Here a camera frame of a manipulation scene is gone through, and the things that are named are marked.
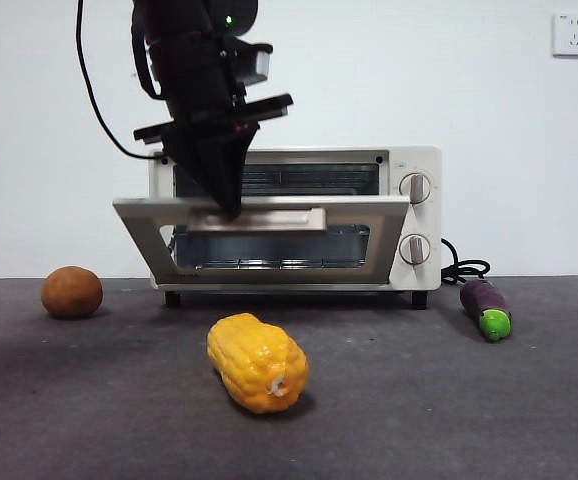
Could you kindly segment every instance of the oven foot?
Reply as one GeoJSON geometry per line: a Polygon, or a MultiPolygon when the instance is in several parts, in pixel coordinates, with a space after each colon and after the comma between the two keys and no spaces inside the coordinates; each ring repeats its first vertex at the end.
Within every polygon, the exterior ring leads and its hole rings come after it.
{"type": "Polygon", "coordinates": [[[411,292],[411,308],[414,310],[427,309],[427,292],[426,290],[414,290],[411,292]]]}
{"type": "Polygon", "coordinates": [[[178,308],[180,306],[180,292],[165,292],[165,306],[178,308]]]}

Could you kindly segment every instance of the wall outlet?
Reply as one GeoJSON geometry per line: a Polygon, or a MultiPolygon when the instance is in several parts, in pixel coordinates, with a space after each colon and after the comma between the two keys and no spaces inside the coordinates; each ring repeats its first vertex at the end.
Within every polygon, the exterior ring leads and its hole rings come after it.
{"type": "Polygon", "coordinates": [[[578,57],[578,13],[553,16],[553,55],[578,57]]]}

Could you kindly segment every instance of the oven door handle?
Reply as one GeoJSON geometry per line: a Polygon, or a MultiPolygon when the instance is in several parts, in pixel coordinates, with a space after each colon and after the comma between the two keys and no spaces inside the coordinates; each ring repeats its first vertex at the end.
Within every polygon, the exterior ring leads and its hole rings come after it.
{"type": "Polygon", "coordinates": [[[243,210],[230,219],[215,210],[189,212],[189,233],[290,233],[326,232],[327,211],[316,207],[305,210],[243,210]]]}

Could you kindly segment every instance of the white wall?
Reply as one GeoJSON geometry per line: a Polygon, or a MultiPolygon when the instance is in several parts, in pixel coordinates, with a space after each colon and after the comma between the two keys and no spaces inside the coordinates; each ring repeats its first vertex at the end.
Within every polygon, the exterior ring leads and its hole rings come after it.
{"type": "MultiPolygon", "coordinates": [[[[65,264],[148,271],[111,207],[146,166],[98,127],[75,56],[74,1],[0,0],[0,277],[65,264]]],[[[261,0],[275,47],[250,98],[290,92],[255,146],[436,144],[444,236],[496,274],[578,274],[578,60],[550,56],[578,0],[261,0]]],[[[125,145],[167,119],[134,75],[129,0],[85,1],[88,64],[125,145]]]]}

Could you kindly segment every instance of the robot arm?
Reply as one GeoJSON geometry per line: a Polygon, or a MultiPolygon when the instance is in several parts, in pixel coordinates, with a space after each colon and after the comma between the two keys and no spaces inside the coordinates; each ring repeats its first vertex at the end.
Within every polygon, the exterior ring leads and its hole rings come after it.
{"type": "Polygon", "coordinates": [[[285,115],[293,103],[281,95],[246,103],[245,87],[267,79],[267,44],[237,37],[253,25],[257,0],[134,0],[132,43],[145,92],[167,103],[172,121],[134,132],[162,142],[222,209],[240,213],[242,170],[262,120],[285,115]],[[147,63],[160,84],[156,92],[147,63]]]}

